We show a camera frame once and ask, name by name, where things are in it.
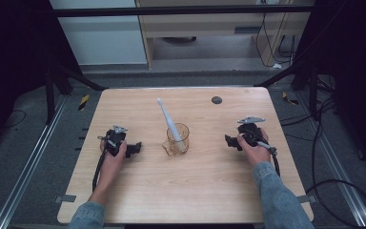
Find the white cabinet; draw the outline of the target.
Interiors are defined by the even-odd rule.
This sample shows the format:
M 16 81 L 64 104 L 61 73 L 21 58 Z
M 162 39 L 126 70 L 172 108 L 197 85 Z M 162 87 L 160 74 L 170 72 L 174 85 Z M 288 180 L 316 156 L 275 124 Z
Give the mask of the white cabinet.
M 50 0 L 55 10 L 135 8 L 134 0 Z M 80 66 L 146 64 L 137 16 L 59 17 Z

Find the yellow black striped tape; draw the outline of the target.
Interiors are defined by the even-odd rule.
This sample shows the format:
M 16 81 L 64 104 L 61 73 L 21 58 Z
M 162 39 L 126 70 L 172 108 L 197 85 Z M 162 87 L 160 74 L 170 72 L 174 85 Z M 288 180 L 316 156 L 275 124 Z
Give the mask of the yellow black striped tape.
M 288 95 L 286 92 L 282 92 L 282 98 L 287 101 L 289 104 L 292 104 L 292 105 L 298 105 L 298 100 L 297 99 L 294 99 L 292 97 L 290 97 L 290 95 Z
M 90 95 L 89 94 L 85 94 L 85 95 L 82 96 L 81 102 L 80 102 L 80 104 L 78 106 L 78 111 L 83 111 L 84 110 L 84 108 L 86 107 L 86 104 L 87 104 L 89 98 L 90 98 Z

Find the black metal stand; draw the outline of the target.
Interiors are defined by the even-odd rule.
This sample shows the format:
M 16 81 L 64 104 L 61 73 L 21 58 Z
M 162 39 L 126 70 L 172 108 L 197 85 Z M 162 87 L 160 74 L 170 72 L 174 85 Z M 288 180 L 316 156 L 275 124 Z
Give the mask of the black metal stand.
M 69 77 L 95 91 L 106 90 L 106 87 L 90 81 L 82 73 L 76 73 L 75 71 L 72 71 L 60 64 L 58 61 L 52 61 L 45 73 L 47 123 L 51 123 L 56 115 L 54 88 L 57 88 L 61 94 L 70 94 L 73 90 L 73 87 L 68 80 Z
M 268 88 L 277 81 L 286 76 L 294 75 L 291 87 L 295 91 L 303 90 L 306 85 L 309 85 L 309 112 L 314 118 L 318 120 L 317 114 L 317 67 L 313 62 L 296 61 L 289 68 L 281 71 L 275 76 L 267 79 L 261 83 L 255 84 L 256 87 Z

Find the person's right hand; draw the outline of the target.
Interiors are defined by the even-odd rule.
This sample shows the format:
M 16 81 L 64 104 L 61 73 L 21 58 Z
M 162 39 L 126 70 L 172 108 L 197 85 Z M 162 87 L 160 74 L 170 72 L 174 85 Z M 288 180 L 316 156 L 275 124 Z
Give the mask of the person's right hand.
M 237 136 L 237 141 L 247 156 L 247 160 L 252 167 L 255 167 L 261 162 L 271 161 L 271 154 L 267 149 L 261 146 L 252 147 L 246 142 L 242 135 Z

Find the light wooden desk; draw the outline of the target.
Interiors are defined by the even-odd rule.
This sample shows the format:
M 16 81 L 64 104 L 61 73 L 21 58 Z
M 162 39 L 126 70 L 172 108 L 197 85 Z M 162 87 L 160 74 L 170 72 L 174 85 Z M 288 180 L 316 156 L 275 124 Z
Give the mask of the light wooden desk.
M 138 8 L 227 5 L 313 4 L 315 0 L 134 0 Z M 262 63 L 274 64 L 281 39 L 303 34 L 308 12 L 142 15 L 139 17 L 146 57 L 153 62 L 157 38 L 250 35 Z

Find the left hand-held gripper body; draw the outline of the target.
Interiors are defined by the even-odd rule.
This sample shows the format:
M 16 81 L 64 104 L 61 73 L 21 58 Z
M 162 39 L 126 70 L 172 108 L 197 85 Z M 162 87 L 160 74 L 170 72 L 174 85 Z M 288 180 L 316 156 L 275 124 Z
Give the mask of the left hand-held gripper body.
M 105 142 L 103 153 L 110 153 L 112 156 L 117 156 L 122 142 L 126 138 L 127 128 L 114 125 L 109 129 L 104 136 L 99 136 L 98 139 Z

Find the person's left hand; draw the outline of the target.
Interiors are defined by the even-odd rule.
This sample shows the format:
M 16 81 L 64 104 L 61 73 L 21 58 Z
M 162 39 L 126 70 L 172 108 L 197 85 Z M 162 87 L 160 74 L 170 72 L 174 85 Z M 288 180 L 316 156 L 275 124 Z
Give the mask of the person's left hand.
M 100 169 L 99 180 L 97 187 L 100 189 L 109 188 L 115 181 L 120 172 L 127 151 L 127 142 L 122 141 L 119 147 L 119 152 L 116 156 L 108 153 L 105 149 L 105 141 L 102 140 L 100 150 L 104 152 L 104 159 Z

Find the aluminium floor rail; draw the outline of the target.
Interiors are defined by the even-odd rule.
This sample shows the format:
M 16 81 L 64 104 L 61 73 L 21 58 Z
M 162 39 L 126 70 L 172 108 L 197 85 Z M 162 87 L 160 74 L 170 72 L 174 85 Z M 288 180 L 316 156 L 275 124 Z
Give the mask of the aluminium floor rail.
M 307 95 L 303 93 L 296 93 L 295 95 L 299 100 L 300 106 L 305 113 L 310 116 L 309 123 L 315 130 L 315 143 L 320 152 L 324 155 L 335 178 L 335 184 L 339 187 L 339 190 L 356 221 L 356 225 L 360 228 L 366 226 L 366 204 L 364 203 L 363 196 L 356 187 L 351 186 L 352 182 L 346 173 L 346 170 L 341 165 L 335 154 L 334 148 L 323 131 L 322 122 L 315 120 L 315 117 L 320 116 L 320 113 L 318 110 L 315 110 L 314 112 L 310 111 L 309 97 Z
M 62 113 L 64 112 L 64 108 L 68 100 L 69 97 L 67 95 L 59 96 L 58 104 L 54 106 L 54 115 L 51 118 L 51 121 L 45 125 L 42 134 L 36 141 L 20 176 L 16 180 L 16 183 L 10 192 L 9 197 L 0 210 L 0 229 L 8 228 L 15 211 L 30 184 L 31 178 L 39 164 L 40 158 L 44 154 L 46 147 L 51 140 L 51 136 Z

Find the white electric toothbrush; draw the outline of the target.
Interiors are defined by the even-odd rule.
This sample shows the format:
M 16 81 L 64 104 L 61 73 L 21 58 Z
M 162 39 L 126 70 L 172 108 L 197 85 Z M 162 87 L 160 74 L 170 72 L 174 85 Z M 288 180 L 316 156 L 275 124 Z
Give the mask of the white electric toothbrush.
M 166 123 L 169 127 L 169 130 L 173 136 L 173 143 L 175 144 L 176 146 L 176 149 L 179 153 L 183 153 L 184 150 L 185 150 L 185 145 L 184 145 L 184 141 L 175 125 L 175 123 L 173 122 L 171 116 L 169 115 L 167 109 L 164 107 L 163 105 L 163 101 L 161 98 L 158 98 L 157 99 L 157 103 L 158 105 L 160 106 L 161 110 L 162 110 L 162 113 L 165 117 L 165 120 L 166 120 Z

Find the amber glass cup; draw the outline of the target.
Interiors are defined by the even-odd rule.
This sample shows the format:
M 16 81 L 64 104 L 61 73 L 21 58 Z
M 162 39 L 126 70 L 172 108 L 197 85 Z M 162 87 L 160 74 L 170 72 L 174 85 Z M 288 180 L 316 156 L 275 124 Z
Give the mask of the amber glass cup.
M 190 130 L 183 123 L 176 123 L 174 129 L 168 129 L 167 138 L 162 143 L 162 147 L 168 156 L 178 156 L 186 154 L 189 150 Z

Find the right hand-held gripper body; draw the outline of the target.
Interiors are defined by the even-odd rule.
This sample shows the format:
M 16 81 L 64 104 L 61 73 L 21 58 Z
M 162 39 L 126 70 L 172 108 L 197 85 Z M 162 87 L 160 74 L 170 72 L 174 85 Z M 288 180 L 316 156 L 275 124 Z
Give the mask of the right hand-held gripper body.
M 238 132 L 242 135 L 245 141 L 255 147 L 259 142 L 266 142 L 261 130 L 256 126 L 256 122 L 263 122 L 264 118 L 248 116 L 238 120 L 240 126 L 237 128 Z

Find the black horizontal frame bar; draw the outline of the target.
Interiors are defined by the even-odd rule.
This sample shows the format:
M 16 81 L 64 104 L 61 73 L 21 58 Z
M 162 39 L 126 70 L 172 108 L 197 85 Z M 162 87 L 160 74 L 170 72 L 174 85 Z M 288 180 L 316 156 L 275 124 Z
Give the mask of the black horizontal frame bar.
M 136 15 L 183 15 L 183 14 L 216 14 L 216 13 L 276 13 L 276 12 L 310 12 L 314 5 L 239 5 L 239 6 L 178 6 L 178 7 L 144 7 L 144 8 L 109 8 L 109 9 L 66 9 L 51 10 L 57 17 L 89 16 L 136 16 Z

